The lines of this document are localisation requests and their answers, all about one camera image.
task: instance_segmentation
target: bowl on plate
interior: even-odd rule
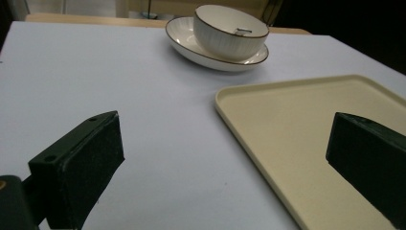
[[[233,61],[252,57],[269,34],[266,24],[254,16],[218,5],[196,8],[193,30],[203,49]]]

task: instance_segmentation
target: floor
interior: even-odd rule
[[[116,16],[115,0],[26,0],[30,13],[51,12],[89,16]],[[144,18],[139,12],[130,12],[130,18]],[[172,15],[158,15],[159,19],[171,19]]]

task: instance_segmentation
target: wooden table edge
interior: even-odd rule
[[[84,16],[60,13],[32,13],[26,16],[27,22],[94,24],[110,26],[165,28],[167,20],[148,20],[135,18]],[[296,28],[270,27],[269,31],[276,34],[311,35],[308,31]]]

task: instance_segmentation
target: cream plastic tray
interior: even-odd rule
[[[394,229],[326,160],[335,112],[406,134],[406,101],[372,80],[341,76],[234,86],[216,109],[303,229]]]

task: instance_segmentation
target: white plate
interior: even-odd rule
[[[215,57],[197,45],[193,33],[193,17],[179,17],[166,27],[170,44],[185,58],[203,66],[221,71],[245,71],[257,67],[268,58],[268,48],[262,48],[252,57],[242,61],[230,61]]]

